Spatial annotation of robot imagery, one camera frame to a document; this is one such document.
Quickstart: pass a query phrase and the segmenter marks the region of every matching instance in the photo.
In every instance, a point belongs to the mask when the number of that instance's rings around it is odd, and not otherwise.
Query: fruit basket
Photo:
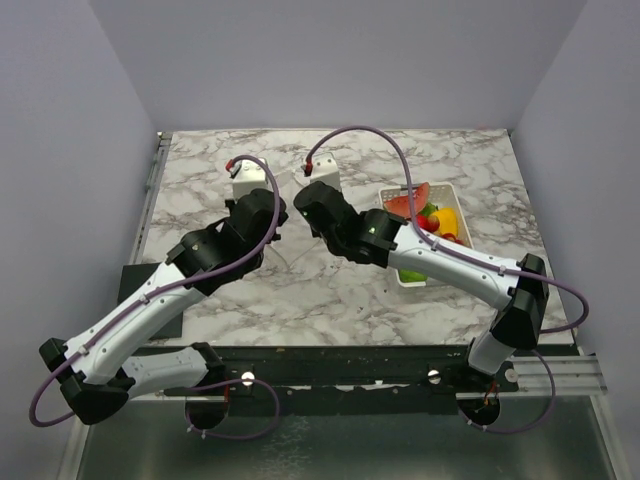
[[[385,202],[393,200],[396,197],[407,195],[408,192],[406,186],[395,186],[381,188],[378,194],[380,198],[380,205],[382,206],[382,208],[384,208]],[[458,197],[456,195],[455,189],[453,188],[453,185],[449,182],[430,182],[428,202],[435,205],[439,209],[453,209],[458,224],[457,238],[465,246],[473,248],[473,241],[471,240],[471,235],[469,234],[469,228],[467,227],[467,222],[464,219],[462,209],[460,208],[460,202],[458,201]],[[393,270],[393,274],[398,285],[403,288],[416,288],[425,286],[432,287],[443,285],[442,282],[433,278],[426,278],[426,280],[420,279],[413,281],[403,281],[398,270]]]

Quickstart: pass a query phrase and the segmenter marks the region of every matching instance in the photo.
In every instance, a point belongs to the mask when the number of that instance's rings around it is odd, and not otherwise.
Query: marble table
[[[404,289],[391,270],[349,263],[311,237],[293,208],[307,184],[300,165],[326,130],[178,132],[162,175],[143,261],[165,259],[189,230],[226,214],[231,192],[224,170],[242,154],[264,157],[287,202],[282,240],[266,249],[263,266],[188,309],[183,336],[165,345],[438,345],[468,343],[495,311],[453,287]],[[518,164],[504,130],[389,131],[409,159],[415,181],[454,184],[475,248],[503,257],[526,252],[546,259]],[[398,159],[384,140],[347,133],[331,151],[343,191],[357,210],[379,206],[383,186],[404,184]],[[555,289],[543,327],[566,323]],[[573,343],[569,332],[545,343]]]

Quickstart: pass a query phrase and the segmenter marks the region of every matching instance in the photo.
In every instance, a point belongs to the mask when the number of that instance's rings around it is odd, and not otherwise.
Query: yellow fruit
[[[433,212],[431,215],[435,215],[440,220],[440,228],[436,232],[436,235],[444,235],[445,233],[451,233],[458,237],[458,219],[456,218],[456,212],[453,208],[441,208],[440,210]]]

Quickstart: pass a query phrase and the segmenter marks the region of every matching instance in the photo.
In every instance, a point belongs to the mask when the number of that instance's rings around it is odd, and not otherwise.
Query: gray wall
[[[591,299],[579,340],[598,352],[640,478],[638,25],[637,0],[590,0],[514,144],[555,273]]]
[[[159,129],[514,127],[584,0],[91,0]]]
[[[39,345],[114,304],[157,137],[85,0],[0,15],[0,477],[56,475],[69,426],[27,419]],[[57,387],[40,409],[66,411]]]

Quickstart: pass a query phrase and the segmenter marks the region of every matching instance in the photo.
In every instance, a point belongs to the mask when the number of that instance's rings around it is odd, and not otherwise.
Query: robotic arm
[[[66,342],[51,338],[40,347],[40,355],[52,372],[76,352],[81,353],[57,380],[67,403],[83,423],[101,422],[139,395],[224,380],[224,365],[207,343],[196,343],[174,353],[131,355],[176,314],[261,266],[262,252],[225,274],[193,285],[187,282],[148,298],[165,285],[229,265],[259,244],[274,215],[273,193],[254,189],[229,207],[228,217],[187,233],[147,282],[96,325]],[[280,199],[278,226],[288,218],[285,209]],[[140,301],[145,308],[134,310],[90,350],[86,348],[96,332]]]
[[[549,297],[546,284],[508,275],[506,270],[545,274],[544,261],[528,254],[521,261],[498,258],[449,242],[447,249],[494,265],[497,272],[469,263],[437,249],[440,239],[431,234],[430,246],[402,217],[381,209],[357,213],[343,194],[322,181],[302,189],[294,206],[321,236],[329,251],[347,260],[382,268],[409,269],[465,290],[496,308],[495,320],[472,343],[467,363],[494,375],[516,349],[537,346]]]

